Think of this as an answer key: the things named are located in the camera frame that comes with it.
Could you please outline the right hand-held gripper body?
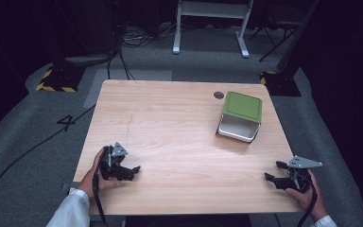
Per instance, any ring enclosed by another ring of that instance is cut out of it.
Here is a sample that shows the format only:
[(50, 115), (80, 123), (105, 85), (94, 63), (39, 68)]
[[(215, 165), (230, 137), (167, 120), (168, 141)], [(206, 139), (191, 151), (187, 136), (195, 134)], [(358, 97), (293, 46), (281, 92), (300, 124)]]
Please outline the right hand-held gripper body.
[(287, 171), (287, 178), (276, 178), (276, 188), (292, 188), (304, 193), (308, 190), (312, 183), (309, 169), (313, 167), (322, 167), (323, 163), (300, 156), (294, 156), (287, 163), (287, 166), (288, 168), (282, 168)]

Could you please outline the dark stand column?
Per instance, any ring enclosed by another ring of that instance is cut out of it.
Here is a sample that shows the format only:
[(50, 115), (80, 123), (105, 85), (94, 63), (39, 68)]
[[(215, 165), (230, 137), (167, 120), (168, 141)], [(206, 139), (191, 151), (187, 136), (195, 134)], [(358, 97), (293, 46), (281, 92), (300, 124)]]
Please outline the dark stand column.
[(84, 51), (92, 57), (78, 66), (110, 63), (118, 50), (112, 0), (53, 0)]

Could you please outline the black yellow striped stand base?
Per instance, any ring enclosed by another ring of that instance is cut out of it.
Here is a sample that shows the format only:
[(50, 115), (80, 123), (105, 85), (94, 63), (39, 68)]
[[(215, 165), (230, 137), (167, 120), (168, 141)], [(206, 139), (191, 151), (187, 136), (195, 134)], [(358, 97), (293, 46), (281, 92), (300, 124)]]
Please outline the black yellow striped stand base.
[(259, 74), (259, 79), (271, 96), (301, 96), (294, 78), (287, 77), (282, 72), (263, 71)]
[(85, 70), (85, 67), (71, 66), (61, 69), (51, 65), (43, 74), (36, 90), (75, 93), (78, 90), (78, 85), (81, 82)]

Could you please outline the white metal desk frame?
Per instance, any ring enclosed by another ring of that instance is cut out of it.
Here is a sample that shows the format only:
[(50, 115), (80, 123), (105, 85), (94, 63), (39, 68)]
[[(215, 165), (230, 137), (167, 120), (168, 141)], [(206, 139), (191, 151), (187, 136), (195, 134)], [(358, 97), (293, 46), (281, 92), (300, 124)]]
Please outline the white metal desk frame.
[(244, 34), (251, 16), (253, 2), (254, 0), (248, 0), (245, 4), (231, 4), (179, 0), (176, 11), (176, 33), (172, 52), (175, 55), (181, 52), (182, 16), (240, 19), (242, 23), (240, 29), (235, 32), (235, 37), (242, 57), (247, 59), (250, 53), (244, 41)]

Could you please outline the person's left hand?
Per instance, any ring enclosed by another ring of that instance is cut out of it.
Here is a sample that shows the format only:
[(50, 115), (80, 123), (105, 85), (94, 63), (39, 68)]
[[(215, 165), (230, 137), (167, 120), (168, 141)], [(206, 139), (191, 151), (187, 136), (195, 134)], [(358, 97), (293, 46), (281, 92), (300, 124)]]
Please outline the person's left hand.
[(82, 181), (77, 186), (77, 189), (84, 191), (89, 198), (94, 196), (94, 176), (98, 177), (98, 187), (100, 190), (113, 189), (121, 185), (116, 179), (104, 180), (100, 174), (96, 173), (102, 152), (103, 148), (96, 154), (92, 167), (87, 171)]

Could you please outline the white square box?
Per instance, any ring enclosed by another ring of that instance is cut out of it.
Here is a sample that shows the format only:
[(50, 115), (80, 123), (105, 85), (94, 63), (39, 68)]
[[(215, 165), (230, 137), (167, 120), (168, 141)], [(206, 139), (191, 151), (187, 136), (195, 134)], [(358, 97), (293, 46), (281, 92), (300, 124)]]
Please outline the white square box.
[(223, 114), (220, 118), (217, 132), (223, 136), (251, 143), (255, 139), (260, 127), (260, 123)]

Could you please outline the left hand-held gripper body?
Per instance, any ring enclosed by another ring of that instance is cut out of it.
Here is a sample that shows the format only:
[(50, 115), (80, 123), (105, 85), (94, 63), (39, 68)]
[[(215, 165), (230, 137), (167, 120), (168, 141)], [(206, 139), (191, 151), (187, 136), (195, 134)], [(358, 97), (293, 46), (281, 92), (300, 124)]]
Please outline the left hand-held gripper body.
[(99, 171), (104, 180), (115, 178), (124, 181), (125, 176), (131, 175), (132, 170), (121, 166), (128, 152), (116, 142), (113, 146), (106, 146), (100, 156)]

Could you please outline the person's right hand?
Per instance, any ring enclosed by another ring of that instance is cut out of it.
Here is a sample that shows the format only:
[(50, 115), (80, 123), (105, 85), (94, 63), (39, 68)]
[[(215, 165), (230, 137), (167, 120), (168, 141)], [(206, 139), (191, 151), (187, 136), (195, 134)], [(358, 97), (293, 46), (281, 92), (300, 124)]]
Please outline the person's right hand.
[(296, 200), (303, 210), (307, 210), (310, 207), (312, 202), (312, 196), (317, 195), (317, 199), (315, 201), (315, 204), (313, 205), (313, 209), (310, 214), (313, 222), (317, 222), (318, 220), (326, 217), (328, 215), (328, 212), (325, 207), (317, 179), (312, 172), (309, 172), (309, 174), (311, 176), (311, 181), (313, 184), (312, 188), (309, 188), (305, 193), (298, 192), (291, 188), (286, 189), (285, 192), (289, 197)]

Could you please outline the black tripod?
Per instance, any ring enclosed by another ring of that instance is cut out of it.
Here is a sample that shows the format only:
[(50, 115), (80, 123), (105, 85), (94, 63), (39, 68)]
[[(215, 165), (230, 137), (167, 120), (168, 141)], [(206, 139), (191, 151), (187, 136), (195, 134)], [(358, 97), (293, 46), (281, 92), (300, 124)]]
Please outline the black tripod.
[(263, 26), (257, 26), (250, 35), (250, 40), (255, 39), (259, 34), (264, 34), (271, 44), (271, 48), (259, 59), (259, 62), (264, 61), (291, 37), (294, 37), (298, 28), (299, 24), (288, 22), (268, 23)]

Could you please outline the grey metal stand pole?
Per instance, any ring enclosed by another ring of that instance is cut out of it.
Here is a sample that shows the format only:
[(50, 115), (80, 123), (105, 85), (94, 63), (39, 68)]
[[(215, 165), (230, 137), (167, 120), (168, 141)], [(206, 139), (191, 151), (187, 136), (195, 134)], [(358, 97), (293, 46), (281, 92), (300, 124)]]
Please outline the grey metal stand pole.
[(302, 23), (300, 24), (299, 28), (296, 30), (293, 40), (288, 45), (284, 55), (281, 57), (281, 59), (279, 60), (277, 66), (276, 66), (276, 68), (279, 71), (285, 70), (289, 60), (291, 59), (291, 56), (293, 55), (295, 48), (297, 47), (297, 45), (299, 43), (299, 40), (300, 40), (302, 34), (304, 33), (305, 28), (307, 27), (312, 15), (314, 14), (314, 11), (317, 8), (319, 1), (320, 0), (314, 0), (313, 3), (311, 4), (311, 7), (306, 12)]

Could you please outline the green square lid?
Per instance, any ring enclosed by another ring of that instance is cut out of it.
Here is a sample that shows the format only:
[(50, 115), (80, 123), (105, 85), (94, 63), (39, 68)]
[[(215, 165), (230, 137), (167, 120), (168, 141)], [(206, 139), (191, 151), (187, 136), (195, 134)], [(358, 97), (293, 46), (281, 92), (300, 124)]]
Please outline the green square lid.
[(258, 97), (229, 91), (222, 113), (261, 124), (262, 100)]

